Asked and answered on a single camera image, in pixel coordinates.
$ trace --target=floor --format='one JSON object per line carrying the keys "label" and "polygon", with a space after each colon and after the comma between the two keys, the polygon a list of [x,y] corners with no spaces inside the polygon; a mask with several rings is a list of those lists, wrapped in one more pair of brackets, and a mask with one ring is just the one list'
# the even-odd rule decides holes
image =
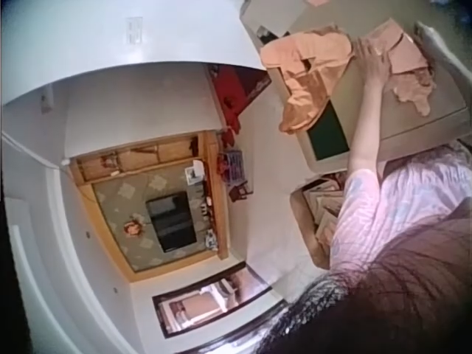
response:
{"label": "floor", "polygon": [[293,299],[325,271],[312,264],[289,204],[289,195],[314,174],[296,138],[279,132],[282,110],[271,84],[240,115],[236,141],[254,194],[228,202],[229,228],[232,250],[280,295]]}

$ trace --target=orange fabric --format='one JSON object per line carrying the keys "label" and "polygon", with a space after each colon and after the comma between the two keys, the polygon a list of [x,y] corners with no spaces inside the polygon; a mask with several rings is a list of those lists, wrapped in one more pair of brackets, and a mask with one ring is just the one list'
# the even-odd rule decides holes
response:
{"label": "orange fabric", "polygon": [[399,24],[389,19],[367,37],[378,54],[387,52],[392,64],[392,77],[387,85],[401,102],[413,102],[422,116],[431,108],[428,97],[435,84],[428,62],[414,41]]}
{"label": "orange fabric", "polygon": [[291,92],[281,131],[295,133],[315,124],[352,56],[349,38],[336,27],[295,33],[261,49],[263,65],[280,69]]}

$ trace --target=pink patterned top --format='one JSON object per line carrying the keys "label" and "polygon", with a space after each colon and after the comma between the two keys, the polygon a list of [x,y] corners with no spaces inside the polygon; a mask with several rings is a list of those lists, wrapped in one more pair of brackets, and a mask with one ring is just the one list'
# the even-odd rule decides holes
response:
{"label": "pink patterned top", "polygon": [[331,269],[368,265],[396,236],[436,224],[472,196],[471,155],[458,142],[390,162],[385,175],[379,182],[371,170],[357,170],[347,179]]}

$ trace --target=dark hair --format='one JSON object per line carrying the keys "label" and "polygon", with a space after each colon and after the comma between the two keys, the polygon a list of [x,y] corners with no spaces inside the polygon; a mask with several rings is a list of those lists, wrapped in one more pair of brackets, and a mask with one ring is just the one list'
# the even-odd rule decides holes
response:
{"label": "dark hair", "polygon": [[444,226],[441,240],[425,243],[427,228],[416,228],[367,269],[315,281],[256,353],[469,353],[471,234]]}

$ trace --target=woman's hand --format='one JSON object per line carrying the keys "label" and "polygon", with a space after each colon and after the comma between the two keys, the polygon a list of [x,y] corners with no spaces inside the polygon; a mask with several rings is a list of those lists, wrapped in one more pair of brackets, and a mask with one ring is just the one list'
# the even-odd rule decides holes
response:
{"label": "woman's hand", "polygon": [[358,39],[354,42],[355,56],[360,66],[366,86],[384,88],[390,77],[390,60],[386,53],[378,55],[369,41]]}

